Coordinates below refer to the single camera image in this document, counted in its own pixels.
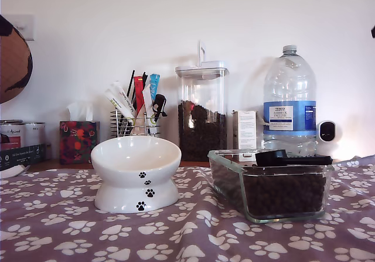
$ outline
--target wall outlet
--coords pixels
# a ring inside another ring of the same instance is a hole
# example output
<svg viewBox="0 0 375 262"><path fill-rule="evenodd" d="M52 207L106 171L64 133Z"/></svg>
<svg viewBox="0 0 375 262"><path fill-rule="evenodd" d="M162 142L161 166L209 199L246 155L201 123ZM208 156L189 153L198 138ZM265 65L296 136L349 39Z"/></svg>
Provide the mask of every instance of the wall outlet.
<svg viewBox="0 0 375 262"><path fill-rule="evenodd" d="M34 15L3 15L26 39L34 41Z"/></svg>

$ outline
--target bottle cap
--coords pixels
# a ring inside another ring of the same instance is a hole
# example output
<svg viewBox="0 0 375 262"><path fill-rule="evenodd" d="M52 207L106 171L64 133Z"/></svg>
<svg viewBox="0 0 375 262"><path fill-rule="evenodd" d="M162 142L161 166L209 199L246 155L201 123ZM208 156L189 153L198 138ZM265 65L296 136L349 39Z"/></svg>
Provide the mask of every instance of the bottle cap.
<svg viewBox="0 0 375 262"><path fill-rule="evenodd" d="M285 45L283 48L282 48L282 51L285 52L285 51L297 51L297 45Z"/></svg>

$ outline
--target blue bottle label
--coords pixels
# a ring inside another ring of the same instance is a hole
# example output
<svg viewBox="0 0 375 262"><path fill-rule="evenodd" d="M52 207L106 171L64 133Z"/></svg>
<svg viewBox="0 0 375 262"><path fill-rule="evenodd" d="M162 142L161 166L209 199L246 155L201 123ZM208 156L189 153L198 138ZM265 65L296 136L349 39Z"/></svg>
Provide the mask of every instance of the blue bottle label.
<svg viewBox="0 0 375 262"><path fill-rule="evenodd" d="M264 103L263 133L270 135L316 135L315 101Z"/></svg>

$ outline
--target bottle handle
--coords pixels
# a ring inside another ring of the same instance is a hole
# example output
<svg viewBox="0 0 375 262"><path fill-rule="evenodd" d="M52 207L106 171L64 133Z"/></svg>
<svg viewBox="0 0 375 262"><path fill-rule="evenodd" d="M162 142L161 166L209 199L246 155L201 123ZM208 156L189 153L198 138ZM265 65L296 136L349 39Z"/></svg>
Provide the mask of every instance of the bottle handle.
<svg viewBox="0 0 375 262"><path fill-rule="evenodd" d="M198 43L198 58L199 58L199 66L202 66L202 62L206 61L206 46L204 45L203 41L199 41Z"/></svg>

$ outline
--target purple tablecloth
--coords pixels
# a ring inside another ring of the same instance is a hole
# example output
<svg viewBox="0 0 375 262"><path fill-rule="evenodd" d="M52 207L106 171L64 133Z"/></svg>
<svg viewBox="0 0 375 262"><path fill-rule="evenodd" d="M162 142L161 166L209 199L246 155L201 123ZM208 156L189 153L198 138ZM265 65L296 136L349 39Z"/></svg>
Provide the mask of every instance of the purple tablecloth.
<svg viewBox="0 0 375 262"><path fill-rule="evenodd" d="M213 193L206 168L179 168L180 199L137 214L97 210L94 171L1 181L0 259L16 261L375 261L375 173L337 166L321 219L252 224Z"/></svg>

